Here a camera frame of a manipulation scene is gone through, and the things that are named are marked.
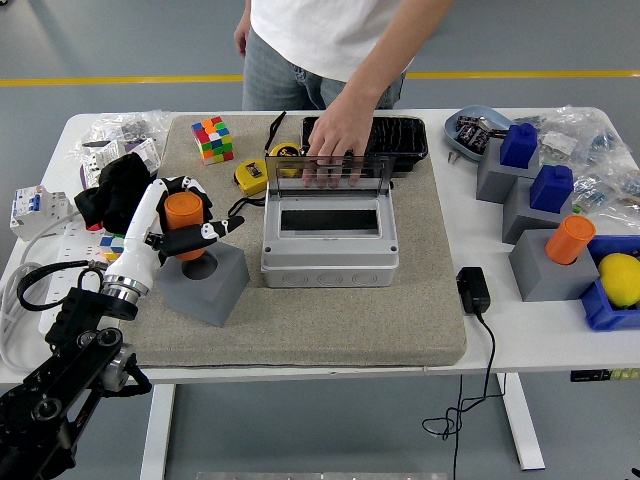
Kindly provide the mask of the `person's right hand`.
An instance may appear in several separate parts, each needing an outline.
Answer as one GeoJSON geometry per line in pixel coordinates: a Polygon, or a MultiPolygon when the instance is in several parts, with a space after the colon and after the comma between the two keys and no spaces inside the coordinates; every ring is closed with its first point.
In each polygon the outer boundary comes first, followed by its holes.
{"type": "Polygon", "coordinates": [[[242,57],[246,57],[246,48],[250,33],[250,12],[245,11],[241,16],[234,32],[234,42],[237,53],[242,57]]]}

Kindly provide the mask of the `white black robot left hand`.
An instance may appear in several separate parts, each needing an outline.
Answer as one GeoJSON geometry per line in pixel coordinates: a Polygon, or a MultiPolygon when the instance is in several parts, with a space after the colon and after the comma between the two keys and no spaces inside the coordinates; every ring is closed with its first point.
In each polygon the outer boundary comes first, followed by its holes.
{"type": "Polygon", "coordinates": [[[124,251],[104,274],[103,294],[135,303],[153,286],[164,259],[206,247],[239,228],[241,216],[214,221],[212,203],[199,182],[189,176],[160,178],[145,190],[125,234],[124,251]],[[175,193],[189,192],[203,202],[205,220],[170,230],[162,212],[164,201],[175,193]]]}

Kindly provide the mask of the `person's left hand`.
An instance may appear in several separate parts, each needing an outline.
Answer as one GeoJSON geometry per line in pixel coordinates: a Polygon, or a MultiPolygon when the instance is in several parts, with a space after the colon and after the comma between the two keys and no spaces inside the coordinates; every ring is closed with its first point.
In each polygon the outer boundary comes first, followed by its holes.
{"type": "Polygon", "coordinates": [[[309,136],[308,157],[317,157],[303,170],[303,185],[310,186],[314,180],[319,185],[329,179],[320,165],[339,159],[345,153],[363,156],[368,144],[373,114],[378,101],[344,90],[316,120],[309,136]]]}

